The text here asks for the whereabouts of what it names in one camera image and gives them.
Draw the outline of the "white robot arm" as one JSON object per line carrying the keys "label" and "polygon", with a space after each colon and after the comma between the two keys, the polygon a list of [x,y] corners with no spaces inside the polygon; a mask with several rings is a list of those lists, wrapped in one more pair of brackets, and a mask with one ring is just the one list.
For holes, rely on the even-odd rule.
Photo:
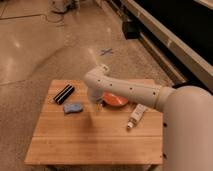
{"label": "white robot arm", "polygon": [[172,88],[120,80],[99,65],[84,76],[88,98],[107,91],[163,114],[163,171],[213,171],[213,94],[197,86]]}

